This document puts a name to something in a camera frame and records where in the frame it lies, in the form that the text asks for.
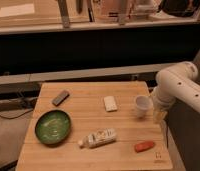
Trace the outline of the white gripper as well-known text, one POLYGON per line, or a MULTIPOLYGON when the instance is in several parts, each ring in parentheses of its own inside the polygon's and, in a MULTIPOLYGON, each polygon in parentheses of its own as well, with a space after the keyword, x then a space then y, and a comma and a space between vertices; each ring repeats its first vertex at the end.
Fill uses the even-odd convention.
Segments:
POLYGON ((167 115, 165 110, 168 110, 173 106, 175 98, 163 92, 159 87, 153 89, 151 98, 155 109, 153 120, 156 124, 160 124, 167 115))

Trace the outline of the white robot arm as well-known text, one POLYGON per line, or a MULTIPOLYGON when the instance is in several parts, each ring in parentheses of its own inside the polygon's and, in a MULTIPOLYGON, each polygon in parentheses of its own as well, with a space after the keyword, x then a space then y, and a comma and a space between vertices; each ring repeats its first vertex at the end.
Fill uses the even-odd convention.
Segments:
POLYGON ((180 62, 156 74, 157 86, 151 93, 154 105, 153 118, 160 123, 179 99, 200 113, 200 85, 195 82, 198 68, 192 62, 180 62))

